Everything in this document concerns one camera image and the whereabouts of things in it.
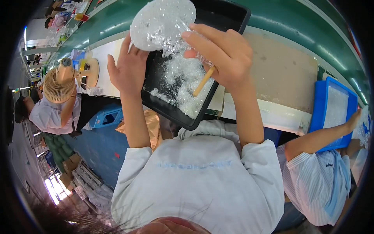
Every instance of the blue floor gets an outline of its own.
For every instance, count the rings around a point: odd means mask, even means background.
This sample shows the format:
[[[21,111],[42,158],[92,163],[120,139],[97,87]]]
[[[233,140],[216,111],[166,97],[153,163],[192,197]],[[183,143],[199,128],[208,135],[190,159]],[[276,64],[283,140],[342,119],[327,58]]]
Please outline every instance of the blue floor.
[[[78,152],[88,166],[106,185],[114,189],[118,173],[129,147],[126,135],[117,132],[117,125],[96,128],[92,131],[82,129],[77,139],[64,135],[68,144]]]

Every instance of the light blue striped shirt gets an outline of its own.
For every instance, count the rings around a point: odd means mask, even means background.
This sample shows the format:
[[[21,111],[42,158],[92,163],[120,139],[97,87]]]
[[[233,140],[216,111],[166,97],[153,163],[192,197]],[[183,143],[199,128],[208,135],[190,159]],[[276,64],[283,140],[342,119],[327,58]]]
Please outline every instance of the light blue striped shirt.
[[[302,153],[287,162],[284,145],[277,148],[284,191],[315,226],[334,226],[349,195],[349,157],[337,151]]]

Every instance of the black hair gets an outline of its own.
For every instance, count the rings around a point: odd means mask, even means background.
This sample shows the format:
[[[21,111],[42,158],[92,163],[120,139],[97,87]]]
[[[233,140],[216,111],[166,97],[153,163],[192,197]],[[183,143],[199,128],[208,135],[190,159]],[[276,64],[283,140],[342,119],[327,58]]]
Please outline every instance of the black hair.
[[[46,22],[44,23],[44,27],[45,27],[45,28],[48,28],[48,24],[49,24],[49,21],[50,21],[51,19],[53,19],[53,17],[49,17],[49,18],[46,20]]]
[[[16,123],[21,123],[23,120],[28,119],[28,111],[24,102],[23,96],[20,96],[14,106],[14,120]]]
[[[111,228],[88,212],[79,213],[71,207],[59,207],[53,203],[34,203],[31,210],[47,234],[119,234],[122,229]]]
[[[38,87],[35,87],[30,92],[30,97],[34,101],[34,104],[38,103],[38,101],[40,100],[38,89]]]

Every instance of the beige fan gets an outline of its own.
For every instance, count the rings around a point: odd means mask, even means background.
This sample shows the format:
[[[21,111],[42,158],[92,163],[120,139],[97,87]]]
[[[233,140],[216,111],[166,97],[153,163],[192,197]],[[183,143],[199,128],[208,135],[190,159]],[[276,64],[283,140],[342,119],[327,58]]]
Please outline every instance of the beige fan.
[[[99,63],[97,59],[89,59],[86,63],[89,70],[76,71],[70,58],[63,58],[58,67],[49,71],[44,79],[43,90],[48,101],[64,103],[70,97],[75,88],[75,79],[81,85],[82,78],[86,78],[88,87],[93,88],[99,78]]]

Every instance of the fan grille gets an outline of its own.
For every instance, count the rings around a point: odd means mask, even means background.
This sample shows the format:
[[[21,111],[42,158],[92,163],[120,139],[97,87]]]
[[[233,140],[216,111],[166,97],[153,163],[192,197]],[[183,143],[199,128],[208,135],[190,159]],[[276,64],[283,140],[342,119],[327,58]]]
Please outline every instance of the fan grille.
[[[60,85],[56,81],[57,67],[49,71],[45,77],[43,90],[48,101],[53,103],[64,103],[75,89],[75,79]]]

